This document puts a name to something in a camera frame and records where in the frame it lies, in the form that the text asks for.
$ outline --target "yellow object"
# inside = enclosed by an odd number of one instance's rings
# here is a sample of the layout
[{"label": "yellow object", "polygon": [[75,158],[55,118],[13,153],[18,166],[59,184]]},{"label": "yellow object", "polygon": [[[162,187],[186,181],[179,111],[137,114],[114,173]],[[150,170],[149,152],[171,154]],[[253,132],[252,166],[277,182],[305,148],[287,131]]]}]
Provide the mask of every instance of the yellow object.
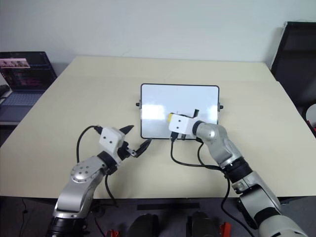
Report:
[{"label": "yellow object", "polygon": [[173,115],[173,113],[170,113],[170,114],[168,115],[168,119],[167,119],[168,122],[171,122],[172,115]]}]

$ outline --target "laptop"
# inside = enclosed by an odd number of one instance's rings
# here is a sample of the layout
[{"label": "laptop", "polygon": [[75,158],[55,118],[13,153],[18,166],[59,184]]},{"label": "laptop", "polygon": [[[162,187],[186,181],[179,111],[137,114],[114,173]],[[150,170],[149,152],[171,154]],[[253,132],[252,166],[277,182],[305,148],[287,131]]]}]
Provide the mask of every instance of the laptop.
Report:
[{"label": "laptop", "polygon": [[0,52],[0,72],[12,90],[0,104],[1,124],[18,124],[57,78],[45,52]]}]

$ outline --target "laptop screen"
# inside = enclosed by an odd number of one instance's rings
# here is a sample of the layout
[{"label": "laptop screen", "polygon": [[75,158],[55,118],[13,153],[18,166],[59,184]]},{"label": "laptop screen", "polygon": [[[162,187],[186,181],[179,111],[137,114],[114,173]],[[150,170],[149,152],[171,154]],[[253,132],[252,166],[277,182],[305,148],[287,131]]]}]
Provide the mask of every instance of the laptop screen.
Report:
[{"label": "laptop screen", "polygon": [[57,75],[45,52],[0,52],[0,58],[25,58],[29,68],[1,68],[13,91],[44,91]]}]

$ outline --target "beige table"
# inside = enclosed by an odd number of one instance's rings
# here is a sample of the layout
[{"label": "beige table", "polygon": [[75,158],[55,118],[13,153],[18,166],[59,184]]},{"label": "beige table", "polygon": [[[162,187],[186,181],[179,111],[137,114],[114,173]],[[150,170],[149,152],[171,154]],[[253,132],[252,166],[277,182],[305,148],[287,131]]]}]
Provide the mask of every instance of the beige table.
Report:
[{"label": "beige table", "polygon": [[[220,124],[251,167],[277,196],[316,195],[316,140],[264,64],[111,57],[77,57],[35,104],[0,149],[0,194],[58,197],[89,125],[133,124],[126,140],[137,147],[143,139],[135,103],[144,82],[218,85]],[[98,154],[98,139],[87,132],[81,159]],[[194,163],[197,149],[196,142],[177,141],[174,156]],[[169,152],[170,141],[154,140],[141,157],[126,159],[109,178],[114,196],[223,197],[219,172],[177,165]],[[214,164],[206,149],[201,156]],[[103,184],[95,198],[108,198]]]}]

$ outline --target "gray floor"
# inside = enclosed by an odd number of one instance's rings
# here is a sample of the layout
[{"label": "gray floor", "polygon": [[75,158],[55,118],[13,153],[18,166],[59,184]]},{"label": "gray floor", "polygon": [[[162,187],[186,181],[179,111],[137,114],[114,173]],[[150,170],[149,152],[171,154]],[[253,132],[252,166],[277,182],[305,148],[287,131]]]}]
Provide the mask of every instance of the gray floor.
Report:
[{"label": "gray floor", "polygon": [[[1,145],[10,135],[12,128],[1,127]],[[145,213],[156,214],[161,225],[160,237],[185,237],[186,221],[189,215],[195,211],[203,211],[218,223],[229,222],[233,225],[232,237],[246,237],[248,233],[234,220],[226,216],[220,209],[221,198],[195,198],[195,199],[122,199],[118,200],[119,208],[107,207],[104,215],[97,218],[103,231],[114,229],[124,236],[128,227],[140,215]],[[226,204],[229,210],[238,219],[243,220],[242,215],[235,207],[235,199],[229,199]],[[25,214],[23,237],[44,236],[54,205],[25,199],[28,213]],[[159,203],[198,203],[195,209],[160,209],[141,211],[137,207],[140,204]],[[1,197],[0,199],[0,236],[19,236],[22,224],[22,200],[19,197]],[[310,237],[316,237],[316,197],[304,197],[291,201],[283,206],[285,215],[292,218]],[[87,218],[88,230],[91,237],[100,237],[94,217],[90,214]]]}]

